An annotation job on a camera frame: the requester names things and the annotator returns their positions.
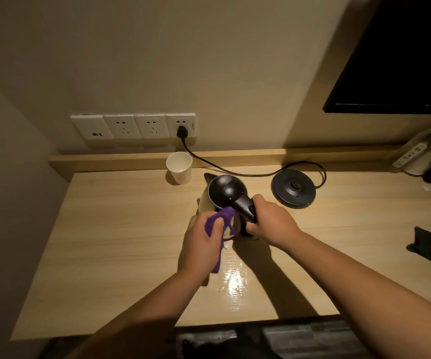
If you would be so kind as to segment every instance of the beige wall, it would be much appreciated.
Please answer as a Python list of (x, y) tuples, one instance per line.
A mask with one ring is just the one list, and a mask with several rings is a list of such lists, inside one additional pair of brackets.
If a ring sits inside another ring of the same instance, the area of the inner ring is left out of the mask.
[(34, 357), (45, 341), (9, 337), (67, 183), (46, 162), (53, 147), (0, 94), (0, 358)]
[(431, 116), (321, 109), (376, 1), (0, 0), (0, 91), (62, 153), (144, 150), (71, 113), (195, 112), (196, 150), (401, 142)]

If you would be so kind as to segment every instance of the wall plate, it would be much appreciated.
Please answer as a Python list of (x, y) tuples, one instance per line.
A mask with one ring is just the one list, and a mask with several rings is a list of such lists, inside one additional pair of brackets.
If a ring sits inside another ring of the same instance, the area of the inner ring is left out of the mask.
[(164, 114), (136, 114), (134, 118), (142, 138), (169, 137)]
[(114, 138), (101, 114), (72, 115), (71, 120), (86, 140), (112, 140)]
[(133, 114), (105, 114), (104, 120), (114, 138), (141, 138)]
[(198, 126), (195, 113), (166, 113), (165, 120), (170, 137), (177, 137), (179, 126), (187, 128), (187, 137), (197, 137)]

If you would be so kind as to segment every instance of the bottle label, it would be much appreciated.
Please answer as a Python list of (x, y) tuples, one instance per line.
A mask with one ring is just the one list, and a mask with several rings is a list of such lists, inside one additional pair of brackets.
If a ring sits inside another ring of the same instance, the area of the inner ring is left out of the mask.
[(427, 144), (424, 142), (419, 143), (414, 148), (412, 148), (410, 151), (408, 151), (404, 156), (400, 157), (397, 161), (395, 161), (392, 166), (396, 168), (401, 168), (404, 166), (407, 162), (409, 162), (411, 159), (413, 159), (415, 156), (422, 153), (424, 150), (427, 149)]

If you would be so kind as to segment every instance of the person's left hand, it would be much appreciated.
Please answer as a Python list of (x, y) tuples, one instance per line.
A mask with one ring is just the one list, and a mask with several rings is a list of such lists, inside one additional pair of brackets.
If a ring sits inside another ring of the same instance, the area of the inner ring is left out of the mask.
[(219, 260), (220, 244), (224, 229), (224, 219), (218, 218), (213, 226), (212, 235), (205, 232), (207, 219), (215, 214), (215, 211), (206, 211), (195, 215), (190, 219), (187, 231), (184, 235), (180, 268), (192, 274), (206, 278)]

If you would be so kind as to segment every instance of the person's right arm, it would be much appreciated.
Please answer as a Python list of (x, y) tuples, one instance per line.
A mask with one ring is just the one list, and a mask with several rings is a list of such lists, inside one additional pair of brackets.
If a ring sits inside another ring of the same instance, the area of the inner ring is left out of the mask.
[(384, 358), (431, 359), (431, 303), (300, 230), (288, 211), (253, 198), (247, 230), (282, 249), (322, 287), (354, 332)]

